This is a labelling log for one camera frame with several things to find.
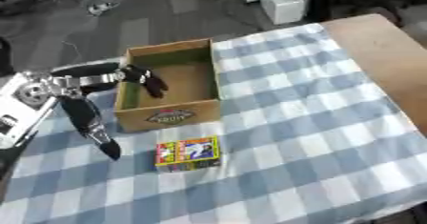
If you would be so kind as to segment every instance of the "cable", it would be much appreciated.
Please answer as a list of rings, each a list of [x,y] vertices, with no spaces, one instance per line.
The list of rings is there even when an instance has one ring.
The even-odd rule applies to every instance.
[[[120,6],[120,2],[117,2],[117,0],[115,0],[114,2],[111,2],[111,1],[109,1],[109,0],[99,0],[100,2],[103,2],[104,4],[106,4],[106,3],[113,3],[107,10],[112,10],[112,9],[115,9],[115,8],[117,8],[118,6]],[[98,17],[98,16],[100,16],[103,12],[105,12],[106,10],[102,10],[99,14],[97,14],[97,15],[95,15],[95,14],[91,14],[91,16],[93,16],[93,17]],[[70,36],[72,33],[74,33],[76,30],[74,30],[74,31],[70,31],[66,36]],[[80,50],[78,49],[78,47],[75,45],[75,44],[73,44],[73,43],[70,43],[70,42],[68,42],[68,41],[66,41],[66,40],[62,40],[62,43],[64,44],[64,45],[68,45],[68,46],[72,46],[73,47],[73,49],[74,49],[74,51],[75,51],[75,53],[76,53],[76,57],[73,59],[74,61],[77,59],[77,60],[80,60],[80,61],[83,61],[83,55],[82,55],[82,53],[80,52]]]

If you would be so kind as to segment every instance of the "robotic arm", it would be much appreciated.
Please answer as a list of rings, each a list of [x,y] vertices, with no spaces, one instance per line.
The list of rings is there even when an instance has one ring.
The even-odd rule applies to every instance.
[[[28,143],[38,126],[57,104],[73,126],[107,156],[117,160],[119,145],[110,138],[102,124],[99,110],[86,96],[91,92],[113,89],[126,81],[144,86],[153,97],[163,97],[168,86],[152,71],[118,63],[81,65],[51,73],[17,73],[0,91],[0,149]]]

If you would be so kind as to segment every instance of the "black fingertip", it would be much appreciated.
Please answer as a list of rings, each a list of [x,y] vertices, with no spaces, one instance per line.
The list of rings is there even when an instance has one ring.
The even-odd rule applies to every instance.
[[[120,146],[114,141],[106,144],[101,144],[99,146],[99,149],[112,160],[118,160],[122,155],[122,150]]]

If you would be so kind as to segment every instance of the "box label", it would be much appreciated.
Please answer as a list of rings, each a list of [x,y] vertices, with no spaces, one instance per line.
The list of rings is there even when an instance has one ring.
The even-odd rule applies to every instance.
[[[166,125],[175,125],[195,116],[187,110],[163,110],[149,117],[147,121]]]

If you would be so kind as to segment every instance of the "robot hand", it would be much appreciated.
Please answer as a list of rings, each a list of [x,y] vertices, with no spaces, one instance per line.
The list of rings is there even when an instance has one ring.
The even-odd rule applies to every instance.
[[[94,144],[111,159],[120,158],[120,146],[107,135],[102,124],[101,113],[91,100],[85,97],[60,97],[59,101],[73,126],[82,136],[91,138]]]
[[[118,63],[74,66],[53,71],[51,75],[68,79],[60,83],[77,89],[75,96],[58,96],[62,108],[73,126],[84,137],[91,138],[95,145],[113,160],[120,157],[120,146],[107,135],[99,110],[86,95],[110,90],[119,81],[140,84],[153,97],[163,97],[163,91],[168,89],[167,85],[150,70],[134,65],[119,68]]]
[[[152,71],[135,65],[124,67],[120,67],[119,63],[79,65],[54,70],[51,74],[75,80],[72,83],[80,88],[83,95],[110,90],[120,81],[140,84],[156,98],[163,97],[163,91],[168,90],[166,83]]]
[[[163,91],[168,90],[166,83],[150,70],[127,65],[120,71],[123,72],[124,81],[143,85],[154,98],[162,98]]]

